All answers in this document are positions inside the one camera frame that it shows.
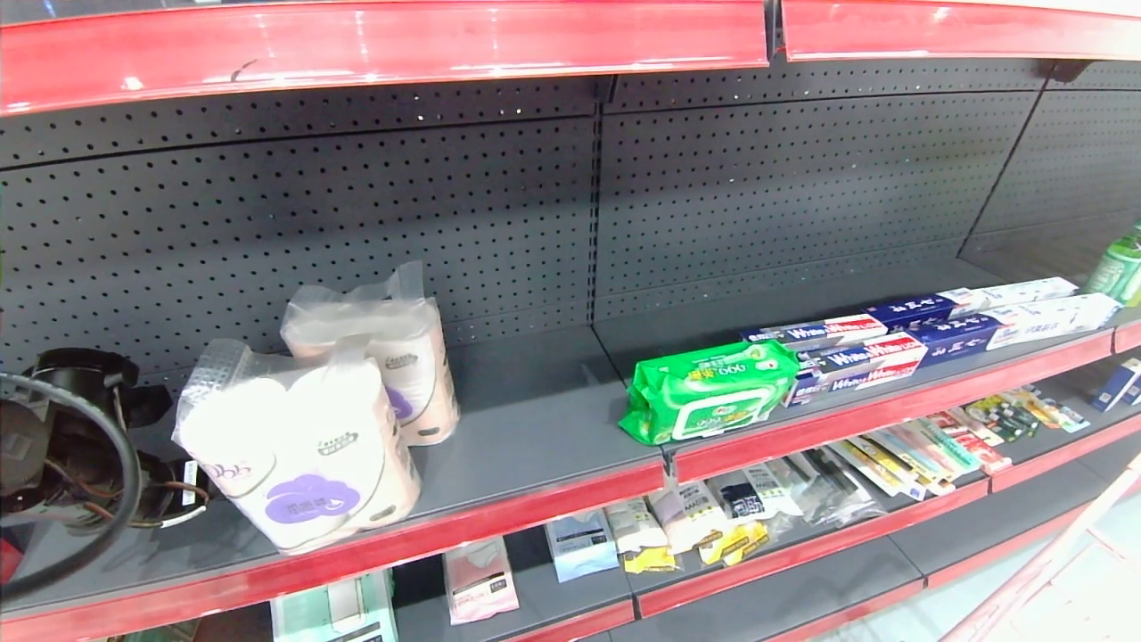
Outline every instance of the pegboard back panel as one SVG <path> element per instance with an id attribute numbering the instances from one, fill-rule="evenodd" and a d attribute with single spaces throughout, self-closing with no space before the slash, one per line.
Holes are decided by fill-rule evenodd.
<path id="1" fill-rule="evenodd" d="M 0 119 L 0 169 L 268 138 L 590 115 L 593 78 L 196 96 Z"/>
<path id="2" fill-rule="evenodd" d="M 607 113 L 964 91 L 1036 91 L 1050 63 L 1028 59 L 840 60 L 768 68 L 624 74 Z"/>
<path id="3" fill-rule="evenodd" d="M 977 233 L 1141 203 L 1141 91 L 1046 91 Z"/>
<path id="4" fill-rule="evenodd" d="M 145 373 L 280 350 L 298 285 L 426 262 L 453 343 L 589 323 L 590 117 L 188 147 L 0 172 L 6 363 Z"/>
<path id="5" fill-rule="evenodd" d="M 1098 60 L 1073 82 L 1051 80 L 1047 89 L 1123 89 L 1141 91 L 1141 63 Z"/>
<path id="6" fill-rule="evenodd" d="M 1033 101 L 948 94 L 607 115 L 598 295 L 962 239 Z"/>

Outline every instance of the green bottle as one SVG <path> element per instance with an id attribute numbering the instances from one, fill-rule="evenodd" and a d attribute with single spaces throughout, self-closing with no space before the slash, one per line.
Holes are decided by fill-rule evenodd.
<path id="1" fill-rule="evenodd" d="M 1141 220 L 1109 245 L 1082 292 L 1102 292 L 1131 307 L 1141 302 Z"/>

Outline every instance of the plastic bag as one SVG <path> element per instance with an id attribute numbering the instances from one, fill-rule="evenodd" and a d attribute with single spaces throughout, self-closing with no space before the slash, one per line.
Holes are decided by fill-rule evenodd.
<path id="1" fill-rule="evenodd" d="M 307 363 L 211 342 L 183 389 L 172 439 L 286 554 L 397 522 L 420 497 L 362 340 Z"/>
<path id="2" fill-rule="evenodd" d="M 796 504 L 804 511 L 804 521 L 809 525 L 840 528 L 887 514 L 848 464 L 827 450 L 814 448 L 786 460 L 808 479 Z"/>
<path id="3" fill-rule="evenodd" d="M 424 298 L 423 263 L 405 262 L 383 283 L 340 293 L 301 285 L 285 308 L 282 340 L 298 358 L 327 353 L 343 338 L 369 338 L 405 442 L 447 439 L 460 421 L 436 300 Z"/>

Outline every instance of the black cable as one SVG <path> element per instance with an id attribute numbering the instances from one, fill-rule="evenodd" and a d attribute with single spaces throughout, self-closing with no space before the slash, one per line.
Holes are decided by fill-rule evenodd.
<path id="1" fill-rule="evenodd" d="M 111 545 L 127 530 L 135 518 L 135 511 L 138 510 L 139 505 L 139 497 L 143 495 L 143 479 L 139 472 L 138 455 L 135 453 L 135 447 L 127 439 L 127 432 L 94 404 L 59 387 L 11 373 L 0 373 L 0 385 L 2 384 L 11 384 L 19 389 L 40 393 L 55 404 L 66 406 L 86 415 L 107 434 L 107 439 L 115 447 L 115 453 L 119 455 L 119 465 L 123 471 L 123 490 L 119 496 L 119 511 L 107 522 L 107 528 L 75 553 L 46 569 L 6 584 L 3 586 L 3 603 L 11 604 L 29 593 L 39 591 L 74 574 L 111 548 Z M 5 397 L 3 391 L 0 390 L 0 398 Z"/>

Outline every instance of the green wet wipes package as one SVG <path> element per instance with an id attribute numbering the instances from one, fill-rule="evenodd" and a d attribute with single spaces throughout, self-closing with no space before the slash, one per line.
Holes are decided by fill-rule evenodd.
<path id="1" fill-rule="evenodd" d="M 767 341 L 640 361 L 622 430 L 656 446 L 755 424 L 792 388 L 796 356 Z"/>

